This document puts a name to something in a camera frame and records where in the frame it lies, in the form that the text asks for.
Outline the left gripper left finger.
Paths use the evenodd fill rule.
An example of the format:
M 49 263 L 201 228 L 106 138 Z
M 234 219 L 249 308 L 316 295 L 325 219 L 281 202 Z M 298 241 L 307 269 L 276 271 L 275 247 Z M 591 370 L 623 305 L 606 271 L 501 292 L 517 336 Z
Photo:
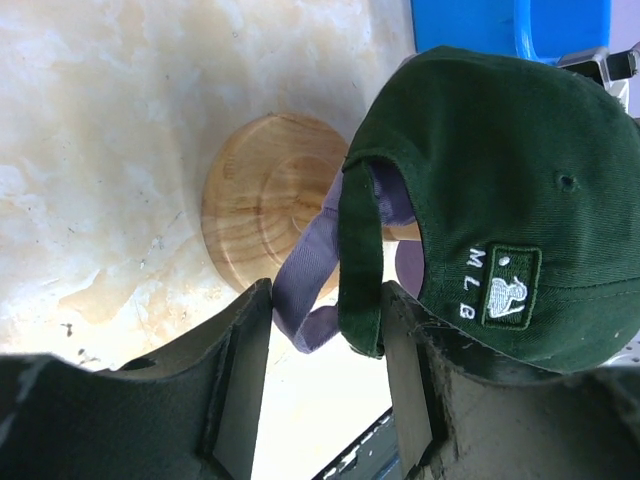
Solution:
M 247 479 L 271 333 L 271 283 L 118 370 L 1 359 L 5 479 Z

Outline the wooden hat stand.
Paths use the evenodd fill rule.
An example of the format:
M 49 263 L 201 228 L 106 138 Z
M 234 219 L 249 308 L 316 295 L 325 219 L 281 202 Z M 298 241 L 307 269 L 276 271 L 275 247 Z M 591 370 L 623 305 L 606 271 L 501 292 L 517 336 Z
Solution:
M 222 279 L 241 293 L 274 278 L 320 212 L 348 144 L 308 115 L 263 116 L 224 142 L 205 182 L 201 227 Z

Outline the purple cap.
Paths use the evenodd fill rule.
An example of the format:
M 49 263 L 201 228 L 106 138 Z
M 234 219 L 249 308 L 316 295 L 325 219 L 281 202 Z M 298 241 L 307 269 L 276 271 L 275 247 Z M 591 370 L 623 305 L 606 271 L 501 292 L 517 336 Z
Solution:
M 415 217 L 399 172 L 379 162 L 371 171 L 383 224 L 412 223 Z M 339 263 L 338 204 L 342 180 L 343 174 L 337 173 L 320 213 L 303 230 L 273 282 L 273 320 L 294 347 L 305 354 L 316 351 L 339 333 L 337 308 L 313 306 Z

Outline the blue plastic bin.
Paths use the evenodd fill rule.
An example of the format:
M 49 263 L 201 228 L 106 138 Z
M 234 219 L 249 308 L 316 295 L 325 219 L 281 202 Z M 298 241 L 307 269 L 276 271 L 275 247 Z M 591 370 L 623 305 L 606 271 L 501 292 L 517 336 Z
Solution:
M 609 45 L 605 0 L 414 0 L 418 52 L 451 46 L 551 64 Z

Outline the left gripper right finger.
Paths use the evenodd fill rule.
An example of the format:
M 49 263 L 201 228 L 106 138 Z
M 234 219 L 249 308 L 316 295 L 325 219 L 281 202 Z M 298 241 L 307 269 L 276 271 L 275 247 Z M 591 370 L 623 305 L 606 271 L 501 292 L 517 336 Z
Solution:
M 382 330 L 407 479 L 635 479 L 639 372 L 563 376 L 437 321 L 397 283 Z

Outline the dark green cap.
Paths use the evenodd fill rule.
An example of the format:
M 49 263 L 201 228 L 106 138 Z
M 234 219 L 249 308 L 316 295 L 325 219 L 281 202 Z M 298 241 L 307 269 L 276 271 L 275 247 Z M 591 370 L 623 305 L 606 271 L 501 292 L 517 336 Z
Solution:
M 384 352 L 377 173 L 399 182 L 419 228 L 418 299 L 433 318 L 562 374 L 638 333 L 639 127 L 594 81 L 451 47 L 388 80 L 339 201 L 339 328 L 369 357 Z

